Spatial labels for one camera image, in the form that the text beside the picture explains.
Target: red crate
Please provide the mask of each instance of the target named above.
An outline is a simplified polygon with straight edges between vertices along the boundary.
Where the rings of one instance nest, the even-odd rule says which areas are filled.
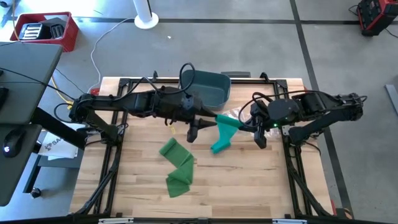
[[[59,44],[63,46],[64,52],[71,52],[75,48],[77,33],[79,32],[79,27],[76,25],[75,21],[72,19],[72,14],[70,12],[53,12],[53,13],[25,13],[18,17],[16,24],[16,32],[22,29],[22,26],[26,23],[31,22],[41,22],[46,20],[44,16],[68,16],[67,25],[63,33],[63,37],[59,39],[47,39],[47,40],[22,40],[23,42],[36,43],[36,44]],[[12,32],[10,40],[16,41],[17,38]]]

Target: concrete floor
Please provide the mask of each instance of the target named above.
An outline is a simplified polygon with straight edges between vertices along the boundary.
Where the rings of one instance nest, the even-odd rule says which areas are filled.
[[[357,0],[295,1],[301,20],[356,20],[347,8],[357,4]],[[120,0],[118,4],[99,0],[80,2],[22,0],[16,14],[70,11],[81,17],[136,15],[130,0]],[[160,18],[168,19],[294,18],[289,0],[150,2]],[[114,25],[79,22],[75,50],[61,57],[57,68],[83,90],[97,82],[90,60],[94,42]],[[397,25],[390,26],[389,30],[398,34]],[[7,22],[0,29],[0,40],[8,39],[11,32],[12,23]],[[397,80],[398,39],[385,31],[377,37],[363,37],[357,25],[303,25],[303,32],[321,90],[331,94],[356,92],[369,97],[359,121],[331,127],[355,218],[396,223],[398,151],[394,139],[398,116],[384,85]],[[247,71],[252,77],[258,77],[264,71],[270,77],[302,78],[304,84],[311,87],[295,24],[160,23],[155,29],[139,30],[133,23],[126,23],[99,43],[94,57],[104,76],[151,76],[153,70],[157,70],[161,77],[176,77],[180,66],[189,61],[199,70],[212,72]],[[55,73],[55,78],[61,89],[73,96],[80,94],[59,74]],[[40,107],[52,113],[54,105],[61,102],[55,92],[47,90]],[[66,118],[66,110],[61,115]],[[323,138],[319,145],[331,198],[339,207],[335,177]],[[0,220],[68,213],[77,170],[42,169],[36,186],[45,192],[42,198],[32,200],[21,192],[34,159],[34,156],[30,158],[11,203],[0,208]]]

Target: green towel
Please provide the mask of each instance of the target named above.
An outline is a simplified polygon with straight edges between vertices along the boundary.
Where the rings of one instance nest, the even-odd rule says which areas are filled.
[[[171,138],[159,151],[177,169],[166,178],[170,197],[188,192],[193,181],[193,156],[177,140]]]
[[[221,114],[217,115],[216,122],[220,138],[211,146],[214,154],[230,147],[231,138],[238,131],[239,127],[242,126],[240,121]]]

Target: white paper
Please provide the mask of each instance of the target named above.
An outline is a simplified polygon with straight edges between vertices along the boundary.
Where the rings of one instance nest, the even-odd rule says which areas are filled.
[[[85,127],[84,124],[64,124],[74,130]],[[38,154],[42,156],[49,156],[49,160],[59,158],[73,159],[76,157],[77,151],[78,148],[76,146],[67,143],[65,140],[52,133],[47,133]]]

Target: computer mouse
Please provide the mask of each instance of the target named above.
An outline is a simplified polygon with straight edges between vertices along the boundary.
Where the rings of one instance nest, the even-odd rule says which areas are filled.
[[[16,157],[22,149],[22,140],[26,131],[24,129],[14,129],[4,138],[2,153],[5,157]]]

